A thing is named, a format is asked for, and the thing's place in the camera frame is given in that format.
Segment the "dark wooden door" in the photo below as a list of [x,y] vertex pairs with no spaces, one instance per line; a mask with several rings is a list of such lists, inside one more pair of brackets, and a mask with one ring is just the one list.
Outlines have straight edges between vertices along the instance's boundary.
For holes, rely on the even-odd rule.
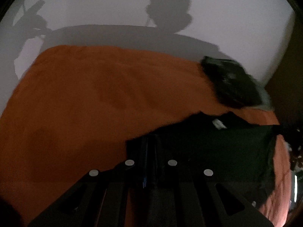
[[266,90],[280,124],[302,131],[302,13],[295,16],[288,47]]

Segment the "orange fleece bed blanket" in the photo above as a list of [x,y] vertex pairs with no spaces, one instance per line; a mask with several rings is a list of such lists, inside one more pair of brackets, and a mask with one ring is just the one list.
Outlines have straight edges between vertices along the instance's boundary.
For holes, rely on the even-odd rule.
[[[90,170],[129,160],[127,140],[202,112],[233,112],[277,125],[275,189],[257,210],[283,226],[291,196],[289,154],[271,111],[234,109],[216,98],[201,64],[111,46],[57,46],[41,53],[1,116],[1,226],[29,226]],[[142,226],[143,186],[128,197],[124,226]]]

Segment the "folded camouflage clothes stack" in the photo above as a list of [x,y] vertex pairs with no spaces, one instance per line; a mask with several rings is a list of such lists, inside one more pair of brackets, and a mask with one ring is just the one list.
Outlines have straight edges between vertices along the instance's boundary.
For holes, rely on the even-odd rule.
[[262,104],[256,84],[240,63],[206,56],[200,64],[221,104],[234,109]]

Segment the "black t-shirt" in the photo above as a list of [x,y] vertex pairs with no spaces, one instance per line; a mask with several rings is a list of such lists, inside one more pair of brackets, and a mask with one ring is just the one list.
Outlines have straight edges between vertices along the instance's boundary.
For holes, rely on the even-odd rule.
[[127,140],[126,157],[146,166],[148,185],[174,160],[187,181],[211,170],[220,182],[260,207],[275,189],[278,133],[277,125],[251,124],[233,112],[198,112]]

